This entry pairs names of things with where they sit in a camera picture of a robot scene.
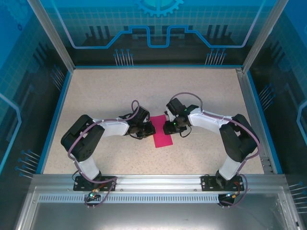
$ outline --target speckled table surface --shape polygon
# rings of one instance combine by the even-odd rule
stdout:
[[[247,115],[235,69],[78,69],[74,71],[44,173],[73,173],[76,168],[60,140],[83,114],[115,118],[131,112],[139,100],[151,116],[162,115],[178,92],[192,92],[206,111],[221,115]],[[198,104],[189,95],[185,105]],[[226,159],[219,135],[194,127],[187,138],[172,135],[173,145],[155,148],[153,137],[136,140],[112,136],[100,140],[94,152],[104,174],[211,174]],[[242,173],[263,173],[259,157],[249,160]]]

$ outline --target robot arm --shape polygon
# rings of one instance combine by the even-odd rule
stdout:
[[[155,133],[155,128],[149,121],[149,112],[146,109],[139,107],[137,114],[132,119],[129,119],[130,116],[131,114],[128,114],[117,119],[102,121],[91,128],[72,149],[71,157],[75,164],[81,169],[83,175],[90,180],[101,181],[101,173],[92,157],[93,151],[101,138],[130,135],[136,139],[142,139]],[[88,115],[82,115],[61,139],[61,144],[66,151],[70,149],[87,127],[97,121],[97,119],[92,119]]]
[[[243,115],[237,114],[234,117],[217,115],[202,111],[196,105],[187,108],[177,98],[166,105],[165,114],[169,116],[169,121],[164,124],[166,135],[181,133],[187,129],[187,126],[202,127],[221,135],[227,153],[223,166],[216,173],[216,182],[221,188],[235,177],[244,159],[257,147],[255,140],[245,130],[229,121],[239,122],[254,134]]]

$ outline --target enclosure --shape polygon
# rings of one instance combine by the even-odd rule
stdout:
[[[0,1],[1,229],[305,229],[306,11],[300,0]],[[94,160],[118,179],[88,210],[63,135],[83,114],[131,113],[135,99],[155,119],[179,92],[257,134],[242,203],[203,191],[226,152],[192,127],[162,146],[102,138]]]

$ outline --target black mounting bracket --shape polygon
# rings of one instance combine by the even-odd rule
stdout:
[[[109,180],[114,178],[114,176],[104,176],[101,180]],[[112,186],[113,181],[106,183],[103,187],[100,188],[100,192],[107,192],[109,191],[110,187]],[[97,188],[97,186],[93,187],[93,183],[89,183],[84,177],[76,176],[75,183],[73,185],[74,191],[92,191],[93,189]],[[111,191],[115,191],[116,184],[113,186]]]
[[[240,184],[240,191],[244,191],[243,179],[241,176],[234,176],[231,180],[227,181],[227,185],[221,188],[216,182],[216,176],[204,175],[201,176],[201,190],[203,192],[236,192],[238,187],[235,182]]]

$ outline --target work surface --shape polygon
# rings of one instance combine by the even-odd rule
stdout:
[[[248,117],[235,69],[78,69],[73,73],[44,173],[73,173],[76,168],[60,140],[83,114],[116,118],[131,113],[137,99],[151,116],[162,115],[178,92],[192,92],[203,109],[221,115]],[[197,98],[181,95],[189,106]],[[155,148],[153,137],[143,140],[112,136],[100,140],[94,159],[102,174],[211,174],[222,166],[226,152],[219,135],[199,127],[173,145]],[[242,173],[263,173],[259,157],[249,160]]]

